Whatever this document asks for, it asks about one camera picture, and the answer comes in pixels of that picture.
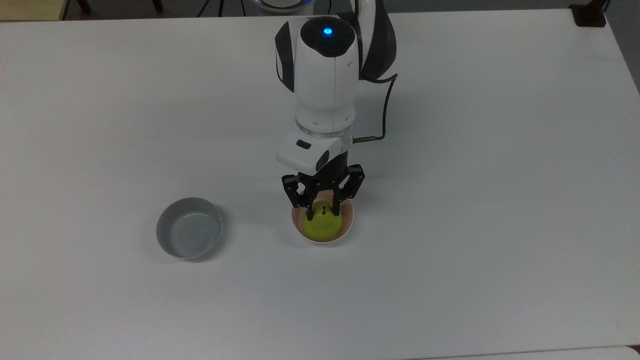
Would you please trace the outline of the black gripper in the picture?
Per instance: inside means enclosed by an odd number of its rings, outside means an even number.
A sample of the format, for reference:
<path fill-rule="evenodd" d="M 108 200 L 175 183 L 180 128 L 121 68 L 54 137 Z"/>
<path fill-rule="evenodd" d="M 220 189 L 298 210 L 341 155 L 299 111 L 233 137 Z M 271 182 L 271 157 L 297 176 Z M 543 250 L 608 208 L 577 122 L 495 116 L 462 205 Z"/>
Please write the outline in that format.
<path fill-rule="evenodd" d="M 341 206 L 348 199 L 353 199 L 365 180 L 365 172 L 361 164 L 348 166 L 349 151 L 327 162 L 317 173 L 309 175 L 299 172 L 281 178 L 283 189 L 294 208 L 305 210 L 307 221 L 314 217 L 313 203 L 316 193 L 333 192 L 333 215 L 341 215 Z"/>

